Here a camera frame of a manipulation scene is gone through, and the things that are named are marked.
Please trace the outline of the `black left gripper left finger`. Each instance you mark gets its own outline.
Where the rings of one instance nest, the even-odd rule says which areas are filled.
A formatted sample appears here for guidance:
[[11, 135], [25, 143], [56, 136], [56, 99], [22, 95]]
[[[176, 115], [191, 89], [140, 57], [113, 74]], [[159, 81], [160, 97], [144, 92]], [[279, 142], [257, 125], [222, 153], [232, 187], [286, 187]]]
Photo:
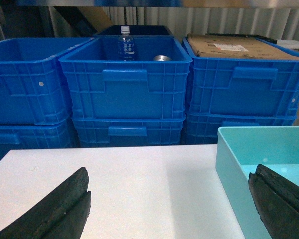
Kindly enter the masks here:
[[91, 209], [88, 184], [88, 171], [81, 167], [2, 229], [0, 239], [79, 239]]

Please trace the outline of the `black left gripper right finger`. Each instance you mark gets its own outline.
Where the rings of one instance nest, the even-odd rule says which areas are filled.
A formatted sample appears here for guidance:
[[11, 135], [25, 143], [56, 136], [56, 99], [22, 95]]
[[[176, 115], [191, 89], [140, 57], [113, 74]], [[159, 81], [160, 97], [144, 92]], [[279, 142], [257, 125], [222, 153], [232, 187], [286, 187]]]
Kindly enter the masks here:
[[256, 210], [273, 239], [299, 239], [299, 186], [259, 164], [248, 186]]

